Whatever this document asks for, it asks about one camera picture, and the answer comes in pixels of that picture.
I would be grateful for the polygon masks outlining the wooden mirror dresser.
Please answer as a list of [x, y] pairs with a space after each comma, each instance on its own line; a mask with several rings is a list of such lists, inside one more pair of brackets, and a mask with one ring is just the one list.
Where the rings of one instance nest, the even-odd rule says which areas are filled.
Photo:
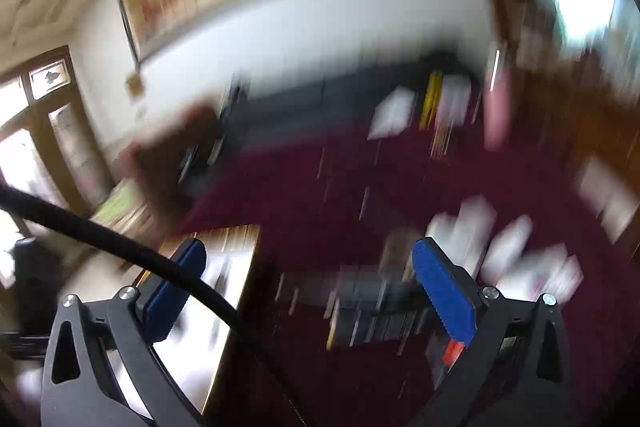
[[518, 119], [578, 170], [612, 243], [639, 257], [639, 0], [491, 0]]

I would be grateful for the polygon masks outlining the pink tumbler cup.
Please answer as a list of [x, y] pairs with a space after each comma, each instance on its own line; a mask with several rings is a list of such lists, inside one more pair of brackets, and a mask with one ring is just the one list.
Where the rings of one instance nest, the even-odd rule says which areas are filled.
[[483, 126], [486, 150], [499, 150], [511, 128], [511, 69], [508, 54], [495, 48], [486, 68], [483, 92]]

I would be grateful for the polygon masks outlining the maroon velvet cloth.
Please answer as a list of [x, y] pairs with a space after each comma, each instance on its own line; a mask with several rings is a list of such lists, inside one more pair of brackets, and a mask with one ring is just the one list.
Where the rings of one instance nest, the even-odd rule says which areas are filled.
[[483, 196], [496, 230], [528, 216], [530, 253], [560, 244], [582, 268], [563, 308], [578, 423], [637, 425], [638, 270], [610, 242], [558, 155], [527, 133], [488, 153], [480, 134], [466, 129], [442, 159], [431, 158], [430, 141], [419, 131], [378, 142], [346, 134], [240, 155], [180, 231], [258, 225], [242, 313], [292, 378], [314, 425], [402, 426], [433, 391], [427, 335], [329, 347], [320, 309], [276, 303], [280, 276], [375, 267], [439, 213]]

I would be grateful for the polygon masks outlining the wooden window door frame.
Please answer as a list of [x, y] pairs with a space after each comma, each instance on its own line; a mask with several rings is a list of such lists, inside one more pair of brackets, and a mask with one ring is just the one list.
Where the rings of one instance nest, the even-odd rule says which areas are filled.
[[68, 46], [1, 72], [1, 183], [82, 217], [115, 187]]

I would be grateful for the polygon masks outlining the black leather sofa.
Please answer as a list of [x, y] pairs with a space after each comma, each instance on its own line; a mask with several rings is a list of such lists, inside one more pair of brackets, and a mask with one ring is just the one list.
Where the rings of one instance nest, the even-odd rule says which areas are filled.
[[473, 87], [480, 84], [480, 74], [447, 49], [408, 61], [369, 64], [257, 98], [248, 95], [246, 83], [237, 84], [218, 121], [205, 127], [203, 141], [186, 150], [178, 193], [200, 197], [239, 153], [306, 141], [360, 124], [398, 87], [424, 96], [428, 77], [436, 70], [469, 78]]

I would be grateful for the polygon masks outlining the white gold-rimmed tray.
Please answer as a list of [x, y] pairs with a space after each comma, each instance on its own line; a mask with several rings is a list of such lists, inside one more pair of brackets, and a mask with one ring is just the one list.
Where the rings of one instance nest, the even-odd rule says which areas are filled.
[[[239, 306], [247, 283], [260, 228], [257, 225], [213, 229], [169, 236], [160, 253], [169, 256], [185, 239], [199, 239], [206, 249], [201, 280], [232, 307]], [[186, 300], [166, 339], [153, 343], [168, 374], [198, 413], [212, 396], [230, 327], [193, 297]]]

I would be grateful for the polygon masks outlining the white paper sheet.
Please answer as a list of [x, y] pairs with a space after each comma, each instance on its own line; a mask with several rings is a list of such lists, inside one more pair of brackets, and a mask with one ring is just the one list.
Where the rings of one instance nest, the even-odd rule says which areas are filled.
[[390, 138], [404, 132], [412, 119], [416, 92], [397, 87], [376, 106], [368, 134], [369, 140]]

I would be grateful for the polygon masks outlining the red-capped black marker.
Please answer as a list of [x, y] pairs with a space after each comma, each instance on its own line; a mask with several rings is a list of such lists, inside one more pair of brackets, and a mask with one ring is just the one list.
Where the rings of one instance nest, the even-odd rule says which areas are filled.
[[458, 361], [460, 355], [465, 350], [465, 344], [458, 340], [449, 340], [444, 354], [442, 355], [442, 364], [451, 367]]

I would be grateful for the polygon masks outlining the yellow object on sofa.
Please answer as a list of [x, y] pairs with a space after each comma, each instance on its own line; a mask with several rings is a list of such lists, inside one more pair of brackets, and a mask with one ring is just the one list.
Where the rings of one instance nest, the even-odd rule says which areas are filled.
[[440, 70], [434, 70], [430, 75], [420, 115], [420, 130], [426, 130], [434, 121], [442, 94], [442, 77], [444, 74]]

